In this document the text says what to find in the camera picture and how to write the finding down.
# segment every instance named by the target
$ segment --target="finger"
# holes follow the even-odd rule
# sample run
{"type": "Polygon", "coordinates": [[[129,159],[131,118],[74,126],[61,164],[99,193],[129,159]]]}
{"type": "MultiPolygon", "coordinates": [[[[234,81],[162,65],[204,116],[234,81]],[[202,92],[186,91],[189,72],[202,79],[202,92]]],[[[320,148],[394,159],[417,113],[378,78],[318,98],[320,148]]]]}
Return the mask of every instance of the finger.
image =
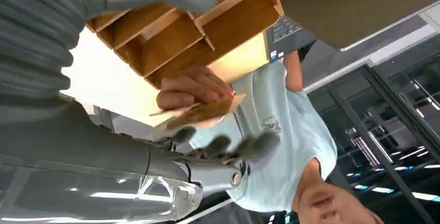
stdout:
{"type": "Polygon", "coordinates": [[[178,144],[188,143],[195,135],[196,131],[197,130],[194,127],[183,127],[178,132],[176,132],[176,134],[174,134],[173,141],[178,144]]]}
{"type": "Polygon", "coordinates": [[[160,109],[172,110],[191,106],[195,98],[185,92],[161,91],[156,97],[156,102],[160,109]]]}
{"type": "Polygon", "coordinates": [[[265,132],[256,142],[241,154],[241,158],[255,171],[264,167],[275,154],[280,144],[280,137],[273,132],[265,132]]]}
{"type": "Polygon", "coordinates": [[[205,75],[208,77],[208,79],[210,79],[212,82],[214,82],[215,84],[217,84],[218,86],[220,86],[222,88],[222,91],[225,94],[233,94],[233,90],[231,88],[231,86],[227,83],[225,83],[222,79],[218,78],[214,72],[207,68],[207,67],[203,67],[203,66],[192,66],[191,68],[189,68],[186,71],[187,74],[190,74],[193,77],[197,77],[198,75],[205,75]]]}
{"type": "Polygon", "coordinates": [[[216,83],[214,80],[209,78],[208,75],[206,75],[206,74],[197,74],[197,75],[189,75],[189,76],[191,76],[196,82],[215,91],[220,96],[229,94],[229,92],[222,85],[216,83]]]}
{"type": "Polygon", "coordinates": [[[207,86],[196,82],[186,74],[181,74],[175,78],[164,78],[162,80],[162,91],[189,93],[194,96],[197,102],[205,104],[219,100],[218,93],[207,86]]]}
{"type": "Polygon", "coordinates": [[[206,75],[212,81],[214,81],[215,83],[217,83],[220,86],[222,86],[226,90],[226,93],[232,94],[232,95],[234,94],[232,87],[228,83],[224,82],[222,79],[218,78],[214,73],[209,73],[209,74],[206,74],[206,75]]]}
{"type": "Polygon", "coordinates": [[[217,136],[212,140],[212,142],[205,148],[205,152],[209,159],[214,159],[226,152],[229,145],[231,144],[231,139],[227,136],[217,136]]]}

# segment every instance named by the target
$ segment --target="human hand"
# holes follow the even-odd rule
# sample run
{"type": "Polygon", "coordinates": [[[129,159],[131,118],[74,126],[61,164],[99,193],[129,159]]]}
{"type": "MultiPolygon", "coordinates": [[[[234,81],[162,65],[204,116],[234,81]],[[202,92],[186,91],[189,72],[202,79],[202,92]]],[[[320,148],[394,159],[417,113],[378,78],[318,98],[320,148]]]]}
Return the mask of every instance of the human hand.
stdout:
{"type": "Polygon", "coordinates": [[[232,88],[207,67],[192,66],[176,77],[164,78],[156,102],[162,110],[208,104],[233,97],[232,88]]]}

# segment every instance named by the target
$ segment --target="piece of paper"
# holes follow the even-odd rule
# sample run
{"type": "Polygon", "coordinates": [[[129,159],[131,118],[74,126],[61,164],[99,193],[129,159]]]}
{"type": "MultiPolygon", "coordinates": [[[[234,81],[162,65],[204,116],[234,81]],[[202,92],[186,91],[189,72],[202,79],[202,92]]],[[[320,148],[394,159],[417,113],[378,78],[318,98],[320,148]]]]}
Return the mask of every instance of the piece of paper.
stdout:
{"type": "Polygon", "coordinates": [[[245,94],[235,95],[226,101],[201,104],[184,112],[168,122],[166,130],[176,129],[184,125],[197,124],[233,113],[243,101],[245,94]]]}

